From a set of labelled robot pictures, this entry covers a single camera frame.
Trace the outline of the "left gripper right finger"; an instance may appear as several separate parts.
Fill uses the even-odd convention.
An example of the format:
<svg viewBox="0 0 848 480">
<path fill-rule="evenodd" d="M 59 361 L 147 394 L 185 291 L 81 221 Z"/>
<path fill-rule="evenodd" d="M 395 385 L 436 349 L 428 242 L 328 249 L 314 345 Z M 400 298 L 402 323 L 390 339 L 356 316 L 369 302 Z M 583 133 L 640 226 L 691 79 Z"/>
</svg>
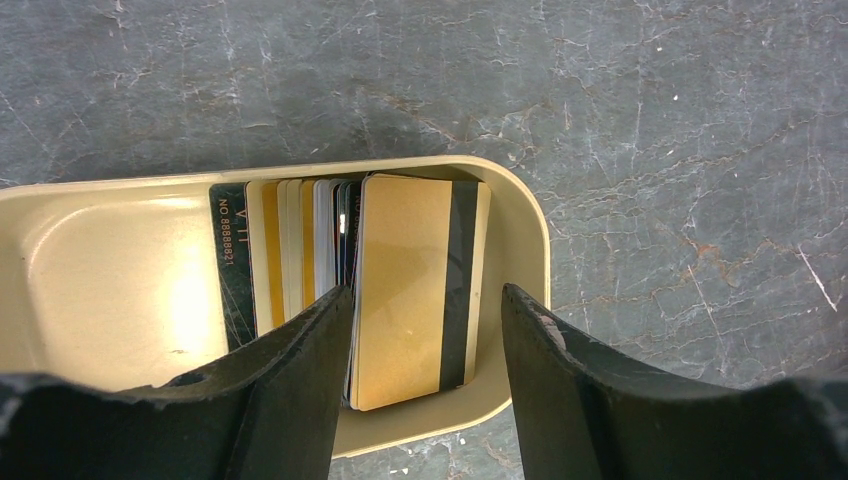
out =
<svg viewBox="0 0 848 480">
<path fill-rule="evenodd" d="M 847 380 L 722 387 L 638 361 L 514 284 L 502 331 L 528 479 L 843 479 Z"/>
</svg>

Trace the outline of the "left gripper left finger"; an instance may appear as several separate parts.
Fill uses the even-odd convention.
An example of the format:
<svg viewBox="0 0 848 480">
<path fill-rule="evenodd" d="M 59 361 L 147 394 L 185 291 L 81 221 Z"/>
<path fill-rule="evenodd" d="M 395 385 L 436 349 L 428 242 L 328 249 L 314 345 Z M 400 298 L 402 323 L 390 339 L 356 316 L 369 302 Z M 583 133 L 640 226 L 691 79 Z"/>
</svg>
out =
<svg viewBox="0 0 848 480">
<path fill-rule="evenodd" d="M 1 378 L 5 479 L 324 479 L 352 335 L 349 289 L 159 386 Z"/>
</svg>

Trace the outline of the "beige card tray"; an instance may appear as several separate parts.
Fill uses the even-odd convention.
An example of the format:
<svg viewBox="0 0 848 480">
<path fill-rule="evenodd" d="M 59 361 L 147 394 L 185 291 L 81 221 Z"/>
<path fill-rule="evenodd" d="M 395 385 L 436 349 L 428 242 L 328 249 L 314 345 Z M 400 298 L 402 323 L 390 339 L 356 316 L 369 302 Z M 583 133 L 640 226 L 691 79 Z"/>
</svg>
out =
<svg viewBox="0 0 848 480">
<path fill-rule="evenodd" d="M 513 283 L 551 301 L 550 236 L 531 190 L 468 155 L 295 164 L 1 193 L 1 369 L 107 391 L 159 386 L 227 350 L 209 188 L 387 171 L 477 178 L 491 191 L 475 375 L 465 387 L 343 411 L 333 454 L 354 457 L 477 425 L 511 402 L 501 298 Z"/>
</svg>

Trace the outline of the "gold card with stripe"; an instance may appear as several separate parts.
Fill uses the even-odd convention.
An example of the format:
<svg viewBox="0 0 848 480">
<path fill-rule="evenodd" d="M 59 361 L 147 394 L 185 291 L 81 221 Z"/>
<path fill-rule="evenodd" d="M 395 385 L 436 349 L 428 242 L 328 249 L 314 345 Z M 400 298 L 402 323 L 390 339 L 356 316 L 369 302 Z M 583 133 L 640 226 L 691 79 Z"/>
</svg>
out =
<svg viewBox="0 0 848 480">
<path fill-rule="evenodd" d="M 348 402 L 369 411 L 475 374 L 491 192 L 474 180 L 362 183 Z"/>
</svg>

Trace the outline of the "black card with numbers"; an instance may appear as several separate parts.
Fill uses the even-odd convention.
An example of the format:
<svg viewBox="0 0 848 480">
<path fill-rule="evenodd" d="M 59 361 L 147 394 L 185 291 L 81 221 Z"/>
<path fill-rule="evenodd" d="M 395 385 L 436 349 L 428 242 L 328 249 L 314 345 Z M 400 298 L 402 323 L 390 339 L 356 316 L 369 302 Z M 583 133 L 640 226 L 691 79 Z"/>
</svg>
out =
<svg viewBox="0 0 848 480">
<path fill-rule="evenodd" d="M 257 337 L 245 183 L 209 188 L 215 257 L 228 349 Z"/>
</svg>

